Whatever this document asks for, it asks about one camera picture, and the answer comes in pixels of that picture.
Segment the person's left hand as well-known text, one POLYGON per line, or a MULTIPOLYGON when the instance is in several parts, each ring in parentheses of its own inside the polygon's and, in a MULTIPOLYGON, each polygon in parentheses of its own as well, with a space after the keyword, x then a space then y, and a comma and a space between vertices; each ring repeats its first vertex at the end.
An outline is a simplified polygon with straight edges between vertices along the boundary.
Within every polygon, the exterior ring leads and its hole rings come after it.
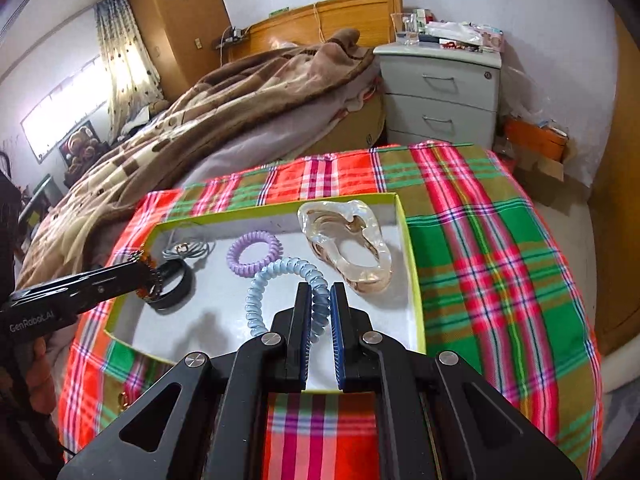
POLYGON ((46 357, 46 341, 40 337, 32 346, 32 365, 25 374, 25 382, 32 408, 40 414, 51 415, 56 407, 52 368, 46 357))

